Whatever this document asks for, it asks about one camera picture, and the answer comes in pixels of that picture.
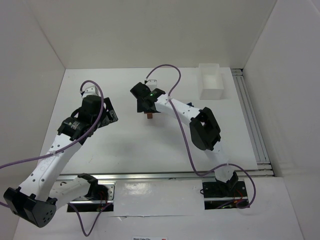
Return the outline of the aluminium rail front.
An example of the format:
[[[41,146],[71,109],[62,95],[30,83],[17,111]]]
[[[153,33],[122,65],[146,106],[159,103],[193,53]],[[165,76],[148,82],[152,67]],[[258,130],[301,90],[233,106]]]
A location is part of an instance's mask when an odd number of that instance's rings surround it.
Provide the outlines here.
[[[271,169],[262,169],[249,171],[248,174],[253,177],[274,177]],[[133,173],[133,174],[93,174],[98,180],[151,180],[151,179],[188,179],[197,178],[194,172],[171,172],[171,173]]]

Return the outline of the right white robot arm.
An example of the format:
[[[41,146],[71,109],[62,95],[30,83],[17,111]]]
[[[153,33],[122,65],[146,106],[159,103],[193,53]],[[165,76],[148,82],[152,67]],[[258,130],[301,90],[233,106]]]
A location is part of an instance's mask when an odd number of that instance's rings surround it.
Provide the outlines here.
[[[165,91],[151,90],[139,82],[131,90],[137,100],[137,112],[162,113],[178,120],[178,124],[189,127],[193,145],[204,151],[209,160],[214,161],[215,179],[222,192],[230,192],[238,182],[238,176],[229,165],[229,159],[221,144],[221,129],[208,107],[193,107],[170,97]]]

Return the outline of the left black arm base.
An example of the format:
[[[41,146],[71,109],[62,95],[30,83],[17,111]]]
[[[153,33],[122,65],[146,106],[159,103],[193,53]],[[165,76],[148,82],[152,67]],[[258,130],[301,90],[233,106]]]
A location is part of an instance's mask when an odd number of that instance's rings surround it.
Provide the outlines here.
[[[78,197],[70,203],[80,213],[98,213],[104,208],[104,212],[114,211],[115,182],[100,181],[102,185],[94,197],[87,198],[85,196]]]

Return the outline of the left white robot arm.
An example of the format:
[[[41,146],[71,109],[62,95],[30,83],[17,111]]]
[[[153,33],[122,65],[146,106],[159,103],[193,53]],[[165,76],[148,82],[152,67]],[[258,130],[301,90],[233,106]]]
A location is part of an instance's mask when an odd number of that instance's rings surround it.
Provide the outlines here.
[[[37,226],[45,227],[56,211],[77,198],[107,202],[109,190],[87,173],[80,173],[67,183],[54,186],[58,176],[72,156],[83,146],[81,136],[118,121],[108,97],[88,95],[81,107],[66,118],[57,130],[48,157],[41,160],[30,176],[17,188],[9,187],[3,198],[13,214]]]

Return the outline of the white label with text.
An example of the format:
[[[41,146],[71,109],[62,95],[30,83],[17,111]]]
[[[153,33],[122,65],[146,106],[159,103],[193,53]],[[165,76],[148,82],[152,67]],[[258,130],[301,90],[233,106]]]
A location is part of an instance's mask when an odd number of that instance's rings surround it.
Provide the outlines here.
[[[132,240],[168,240],[168,238],[160,236],[132,236]]]

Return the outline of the aluminium rail right side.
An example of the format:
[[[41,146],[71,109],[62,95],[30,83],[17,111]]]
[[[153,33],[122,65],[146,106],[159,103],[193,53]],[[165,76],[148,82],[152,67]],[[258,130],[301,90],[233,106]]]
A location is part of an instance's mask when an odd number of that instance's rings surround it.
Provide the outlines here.
[[[244,119],[247,125],[249,137],[258,167],[258,177],[274,177],[272,164],[267,153],[265,142],[257,121],[252,101],[241,69],[232,68],[231,74],[238,94]]]

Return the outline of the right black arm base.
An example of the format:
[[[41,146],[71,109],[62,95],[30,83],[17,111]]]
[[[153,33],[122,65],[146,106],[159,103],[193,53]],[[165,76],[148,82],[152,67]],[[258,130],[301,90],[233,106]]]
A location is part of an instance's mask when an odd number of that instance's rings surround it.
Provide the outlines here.
[[[231,191],[223,191],[215,181],[203,182],[199,191],[204,197],[204,209],[236,209],[249,204],[245,182],[239,181]]]

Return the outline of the white perforated plastic bin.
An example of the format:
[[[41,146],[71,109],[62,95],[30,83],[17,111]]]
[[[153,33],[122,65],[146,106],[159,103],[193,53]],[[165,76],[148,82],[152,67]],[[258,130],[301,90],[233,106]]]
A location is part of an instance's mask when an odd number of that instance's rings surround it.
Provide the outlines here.
[[[198,95],[200,100],[220,100],[224,92],[224,83],[217,63],[200,63],[198,65]]]

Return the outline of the aluminium rail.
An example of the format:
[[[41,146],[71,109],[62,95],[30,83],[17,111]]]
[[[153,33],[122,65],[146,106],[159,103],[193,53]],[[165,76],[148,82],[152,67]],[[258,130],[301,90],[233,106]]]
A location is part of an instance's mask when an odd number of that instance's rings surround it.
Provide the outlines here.
[[[248,174],[253,177],[274,177],[271,169],[262,169],[249,171]],[[133,174],[93,174],[98,180],[151,180],[151,179],[188,179],[197,178],[194,172],[171,172],[171,173],[133,173]]]
[[[252,101],[241,69],[232,68],[231,74],[238,94],[244,119],[247,125],[249,137],[258,167],[258,177],[274,177],[272,164],[267,153],[265,142],[257,121]]]

